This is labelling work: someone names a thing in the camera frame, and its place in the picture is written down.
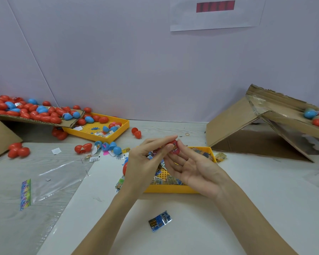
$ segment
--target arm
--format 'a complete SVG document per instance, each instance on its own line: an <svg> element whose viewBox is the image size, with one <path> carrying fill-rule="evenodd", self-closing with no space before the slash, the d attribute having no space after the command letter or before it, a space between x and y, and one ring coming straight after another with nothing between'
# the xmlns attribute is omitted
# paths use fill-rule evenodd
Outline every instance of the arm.
<svg viewBox="0 0 319 255"><path fill-rule="evenodd" d="M177 135L161 139L146 139L140 146L130 150L122 188L114 197L104 215L72 255L105 255L109 253L124 218L153 180L161 160L174 148L173 144L167 143L176 138ZM156 156L149 160L147 158L149 151L160 147L162 148Z"/></svg>
<svg viewBox="0 0 319 255"><path fill-rule="evenodd" d="M179 155L164 158L167 170L216 203L248 255L297 255L221 167L180 140L178 147Z"/></svg>
<svg viewBox="0 0 319 255"><path fill-rule="evenodd" d="M120 226L137 197L127 194L123 189L114 197L110 206L72 255L108 254L117 236Z"/></svg>

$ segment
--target forearm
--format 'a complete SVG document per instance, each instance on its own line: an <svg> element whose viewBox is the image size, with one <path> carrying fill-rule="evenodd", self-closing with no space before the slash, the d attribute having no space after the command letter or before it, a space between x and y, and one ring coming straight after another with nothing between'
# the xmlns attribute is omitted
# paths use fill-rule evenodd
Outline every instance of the forearm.
<svg viewBox="0 0 319 255"><path fill-rule="evenodd" d="M136 198L128 196L121 189L104 215L82 240L72 255L108 254L124 218L136 200Z"/></svg>
<svg viewBox="0 0 319 255"><path fill-rule="evenodd" d="M215 203L247 254L297 255L233 180L221 189Z"/></svg>

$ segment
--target red rectangle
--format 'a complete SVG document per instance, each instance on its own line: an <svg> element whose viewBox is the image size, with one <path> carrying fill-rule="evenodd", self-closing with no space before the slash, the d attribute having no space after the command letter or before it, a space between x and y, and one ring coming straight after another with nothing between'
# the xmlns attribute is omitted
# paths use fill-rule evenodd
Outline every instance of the red rectangle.
<svg viewBox="0 0 319 255"><path fill-rule="evenodd" d="M221 2L197 3L196 12L220 12L234 10L235 0Z"/></svg>

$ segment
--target yellow tray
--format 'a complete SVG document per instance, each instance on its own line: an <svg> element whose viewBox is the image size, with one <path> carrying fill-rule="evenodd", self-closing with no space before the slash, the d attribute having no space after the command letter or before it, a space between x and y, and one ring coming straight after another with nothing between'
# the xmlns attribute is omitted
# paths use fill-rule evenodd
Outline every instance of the yellow tray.
<svg viewBox="0 0 319 255"><path fill-rule="evenodd" d="M199 150L202 150L204 152L207 152L213 157L213 162L216 163L215 156L213 154L213 151L210 147L190 147L190 148L197 148ZM166 180L167 175L169 175L169 172L166 170L162 170L162 172L157 176L163 180ZM198 193L197 191L193 190L187 185L168 185L168 184L151 184L149 187L145 190L145 193Z"/></svg>
<svg viewBox="0 0 319 255"><path fill-rule="evenodd" d="M108 115L101 115L101 114L96 114L96 113L91 113L92 116L94 115L99 115L100 117L102 116L106 116L107 118L109 118L109 121L107 123L99 123L99 122L94 122L94 123L87 123L85 124L83 127L83 129L81 131L77 131L71 128L66 128L63 127L63 130L65 132L67 132L68 134L72 134L84 139L89 139L89 140L93 140L93 141L102 141L107 142L107 143L111 143L113 142L115 139L117 139L123 132L125 132L129 127L130 127L130 123L129 120L126 119L121 119L118 117L113 117L113 116L108 116ZM114 133L112 133L111 135L107 136L107 137L101 137L101 136L97 136L91 133L96 133L96 132L101 132L103 130L103 126L109 126L110 123L112 122L121 122L122 126L116 130Z"/></svg>

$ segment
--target paper sheet on wall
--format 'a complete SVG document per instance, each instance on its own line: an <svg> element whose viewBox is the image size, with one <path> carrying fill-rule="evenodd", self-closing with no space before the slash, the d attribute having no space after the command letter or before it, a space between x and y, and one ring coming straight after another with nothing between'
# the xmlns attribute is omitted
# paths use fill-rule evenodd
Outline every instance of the paper sheet on wall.
<svg viewBox="0 0 319 255"><path fill-rule="evenodd" d="M266 0L170 0L170 31L259 26Z"/></svg>

